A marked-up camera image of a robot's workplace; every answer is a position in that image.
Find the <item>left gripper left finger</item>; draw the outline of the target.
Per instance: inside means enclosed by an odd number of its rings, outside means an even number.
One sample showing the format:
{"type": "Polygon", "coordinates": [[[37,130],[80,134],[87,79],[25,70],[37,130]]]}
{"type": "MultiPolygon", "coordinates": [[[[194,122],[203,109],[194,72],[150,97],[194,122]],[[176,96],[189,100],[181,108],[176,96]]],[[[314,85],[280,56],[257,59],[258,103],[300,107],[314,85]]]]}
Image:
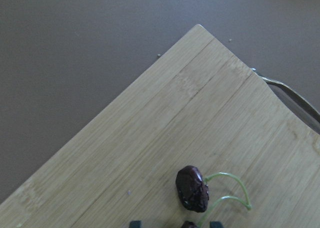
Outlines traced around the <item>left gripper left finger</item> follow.
{"type": "Polygon", "coordinates": [[[129,228],[142,228],[142,221],[141,220],[130,221],[129,228]]]}

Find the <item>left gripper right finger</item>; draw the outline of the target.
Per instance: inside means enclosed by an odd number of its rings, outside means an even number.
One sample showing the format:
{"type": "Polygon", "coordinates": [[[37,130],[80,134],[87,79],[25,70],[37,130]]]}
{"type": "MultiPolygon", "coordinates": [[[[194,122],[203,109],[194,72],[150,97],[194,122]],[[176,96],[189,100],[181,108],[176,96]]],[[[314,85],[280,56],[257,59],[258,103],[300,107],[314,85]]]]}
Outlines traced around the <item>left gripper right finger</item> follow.
{"type": "Polygon", "coordinates": [[[223,228],[223,225],[220,221],[211,221],[209,223],[210,228],[223,228]]]}

